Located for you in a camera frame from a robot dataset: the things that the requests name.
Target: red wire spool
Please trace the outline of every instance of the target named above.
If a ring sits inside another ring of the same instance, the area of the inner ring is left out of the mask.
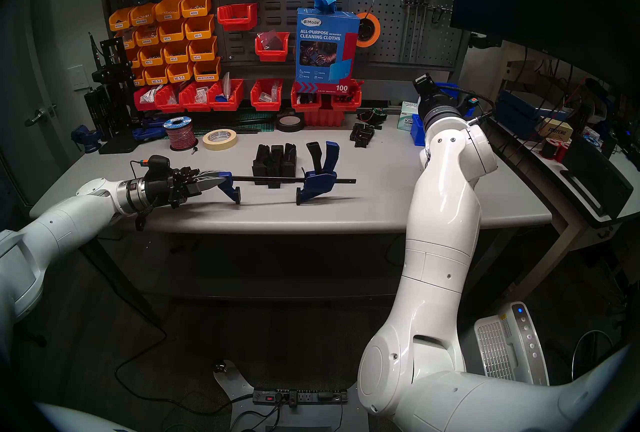
[[[172,151],[186,151],[198,145],[198,139],[193,133],[190,117],[176,117],[167,120],[163,125],[169,136]]]

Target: gray table top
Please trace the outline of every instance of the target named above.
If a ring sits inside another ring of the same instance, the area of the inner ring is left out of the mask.
[[[282,184],[281,189],[240,182],[242,202],[233,203],[219,189],[190,198],[173,210],[156,209],[147,218],[146,230],[185,233],[376,233],[403,232],[420,176],[419,148],[409,132],[396,129],[398,116],[389,116],[382,130],[366,148],[354,148],[349,141],[354,115],[340,129],[308,127],[300,132],[263,132],[240,135],[228,150],[209,151],[199,144],[195,154],[173,152],[166,139],[140,145],[125,155],[84,155],[44,194],[31,209],[38,217],[57,202],[73,196],[84,183],[99,177],[107,180],[133,178],[130,160],[146,159],[153,154],[167,156],[174,168],[191,166],[201,170],[231,171],[251,175],[251,165],[259,144],[293,143],[298,153],[296,174],[313,168],[306,148],[310,141],[335,141],[341,147],[335,171],[338,177],[355,178],[356,184],[336,184],[333,190],[296,206],[296,188],[302,184]],[[140,177],[144,169],[139,166]],[[482,206],[482,228],[507,228],[541,225],[551,222],[551,213],[536,195],[498,159],[498,170],[482,177],[476,185]]]

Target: blue microfiber cloth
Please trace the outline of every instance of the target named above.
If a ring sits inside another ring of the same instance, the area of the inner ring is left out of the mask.
[[[313,8],[318,10],[320,13],[329,14],[329,13],[335,13],[336,11],[335,9],[336,0],[313,0],[313,1],[314,1]]]

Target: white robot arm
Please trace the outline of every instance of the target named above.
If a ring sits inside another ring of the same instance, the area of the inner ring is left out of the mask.
[[[423,82],[433,85],[428,76]],[[409,209],[396,300],[360,360],[360,402],[405,432],[568,429],[609,381],[623,353],[567,386],[464,373],[456,318],[480,227],[473,186],[497,165],[482,130],[462,119],[452,98],[437,88],[421,95],[428,99],[419,107],[426,136],[420,159],[426,167]]]

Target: blue container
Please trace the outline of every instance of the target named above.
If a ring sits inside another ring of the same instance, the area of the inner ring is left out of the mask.
[[[422,120],[420,120],[420,116],[417,113],[411,115],[414,122],[411,125],[411,137],[413,137],[414,146],[424,146],[424,127],[422,125]]]
[[[540,97],[534,97],[534,95],[532,95],[532,98],[541,101]],[[537,106],[527,103],[515,94],[503,90],[498,97],[494,116],[498,122],[511,130],[520,139],[532,139],[536,137],[536,125],[540,121],[540,118],[554,117],[554,120],[566,120],[566,112],[556,112],[548,109],[538,111],[537,108]]]

